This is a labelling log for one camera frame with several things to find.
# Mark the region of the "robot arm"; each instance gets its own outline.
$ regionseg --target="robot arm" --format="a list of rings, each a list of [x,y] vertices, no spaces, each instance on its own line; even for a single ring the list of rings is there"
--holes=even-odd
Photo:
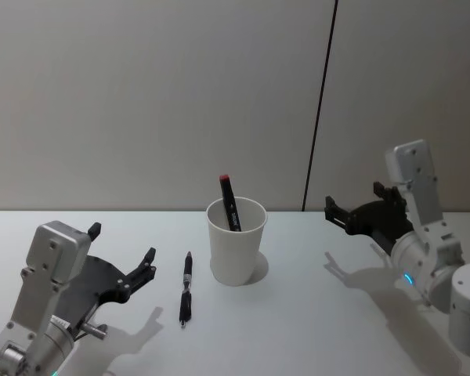
[[[383,201],[348,213],[327,197],[326,219],[348,234],[372,237],[425,301],[450,314],[450,339],[470,356],[470,264],[464,266],[461,243],[443,219],[428,144],[418,140],[398,146],[386,154],[386,163],[395,186],[383,195],[374,184]],[[400,209],[406,205],[412,224]]]
[[[82,233],[57,221],[37,228],[21,271],[23,287],[0,334],[0,376],[55,374],[79,338],[104,339],[104,327],[89,324],[102,304],[125,303],[154,278],[153,248],[128,275],[87,256],[100,229],[95,223]]]

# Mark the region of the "gray wall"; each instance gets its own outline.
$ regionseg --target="gray wall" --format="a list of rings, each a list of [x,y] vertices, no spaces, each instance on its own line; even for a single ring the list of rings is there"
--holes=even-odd
[[[0,208],[301,209],[334,0],[0,0]],[[470,209],[470,0],[340,0],[308,209],[432,144]]]

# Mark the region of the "pen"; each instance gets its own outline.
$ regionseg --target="pen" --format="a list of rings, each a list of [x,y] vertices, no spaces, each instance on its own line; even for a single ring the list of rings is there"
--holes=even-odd
[[[191,252],[188,252],[185,258],[185,269],[183,272],[183,293],[181,294],[181,308],[179,309],[179,322],[181,327],[185,327],[186,323],[191,319],[191,272],[193,267],[193,258]]]
[[[242,228],[240,227],[237,204],[235,203],[230,177],[228,175],[219,176],[219,183],[221,184],[222,202],[225,205],[226,218],[228,219],[230,231],[240,232]]]

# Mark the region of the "table surface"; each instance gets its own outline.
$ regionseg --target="table surface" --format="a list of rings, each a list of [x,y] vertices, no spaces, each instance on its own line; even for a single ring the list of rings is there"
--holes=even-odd
[[[157,249],[155,280],[128,303],[98,310],[107,339],[81,340],[60,376],[470,376],[470,358],[447,338],[447,317],[419,304],[371,239],[345,235],[321,212],[270,213],[255,279],[226,287],[209,269],[202,212],[0,211],[0,330],[34,231],[54,219],[80,230],[101,222],[90,254],[124,273]],[[470,262],[470,213],[446,220]],[[188,251],[193,319],[182,330]]]

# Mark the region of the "black vertical line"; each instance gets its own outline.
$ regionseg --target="black vertical line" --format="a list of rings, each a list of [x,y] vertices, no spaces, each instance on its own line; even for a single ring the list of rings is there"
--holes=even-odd
[[[324,97],[324,86],[326,85],[327,66],[329,65],[329,55],[331,54],[332,34],[334,33],[334,24],[336,23],[336,12],[338,11],[338,0],[334,0],[334,10],[332,13],[331,31],[329,32],[329,42],[327,43],[326,61],[324,64],[324,73],[322,74],[322,85],[320,86],[319,106],[316,109],[315,130],[313,131],[312,151],[310,152],[310,161],[308,163],[308,174],[306,175],[305,195],[303,196],[303,206],[301,211],[305,211],[306,197],[308,196],[308,185],[310,183],[310,174],[312,172],[313,153],[315,152],[316,134],[319,129],[320,110],[322,108],[322,99]]]

